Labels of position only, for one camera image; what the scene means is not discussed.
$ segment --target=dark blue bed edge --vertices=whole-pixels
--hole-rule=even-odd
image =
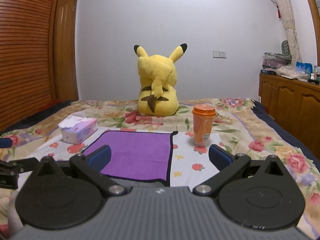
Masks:
[[[42,120],[46,119],[50,115],[55,114],[56,112],[58,112],[62,108],[70,106],[72,102],[73,101],[71,101],[71,100],[63,101],[61,103],[58,103],[54,106],[51,106],[51,107],[45,109],[39,113],[33,114],[32,116],[29,116],[29,117],[15,123],[15,124],[11,125],[11,126],[9,126],[5,130],[0,131],[0,136],[4,133],[7,133],[7,132],[10,132],[13,130],[29,128],[29,127],[41,122]]]
[[[286,141],[294,147],[300,148],[303,154],[308,159],[313,160],[314,165],[317,167],[318,170],[320,170],[320,161],[318,160],[318,158],[302,142],[300,142],[297,138],[295,138],[293,135],[291,135],[285,129],[283,129],[280,125],[278,125],[276,121],[274,121],[266,113],[263,104],[255,100],[252,101],[255,105],[254,107],[252,107],[252,111],[255,113],[255,115],[264,122],[266,122],[270,127],[272,127],[284,141]]]

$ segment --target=purple towel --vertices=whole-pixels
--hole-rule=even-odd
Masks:
[[[87,156],[103,145],[111,148],[111,160],[102,174],[120,179],[160,181],[170,185],[173,133],[106,131],[84,150]]]

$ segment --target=electrical outlet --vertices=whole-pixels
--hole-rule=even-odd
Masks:
[[[220,58],[227,58],[227,53],[225,51],[221,51]]]
[[[214,50],[213,51],[213,57],[220,57],[220,51]]]

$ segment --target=yellow plush toy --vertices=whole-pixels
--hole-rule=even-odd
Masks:
[[[134,46],[138,59],[141,89],[138,111],[144,115],[170,116],[179,106],[176,90],[177,71],[174,63],[185,53],[186,44],[178,46],[169,58],[161,55],[148,56],[143,47]]]

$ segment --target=floral blanket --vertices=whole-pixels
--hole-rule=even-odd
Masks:
[[[320,174],[300,149],[288,143],[259,119],[252,111],[253,102],[247,99],[201,99],[180,101],[178,111],[169,117],[140,116],[137,101],[77,101],[61,109],[40,123],[22,130],[3,134],[13,141],[12,148],[0,149],[0,159],[22,159],[48,140],[60,134],[58,123],[74,112],[85,111],[87,117],[98,119],[98,125],[122,129],[180,131],[193,136],[192,108],[196,104],[210,104],[217,109],[212,127],[218,133],[225,149],[236,154],[246,153],[252,159],[263,160],[276,154],[296,180],[305,200],[306,208],[298,228],[311,239],[320,234]],[[74,146],[77,152],[84,150]],[[0,190],[0,231],[7,231],[7,205],[12,190]]]

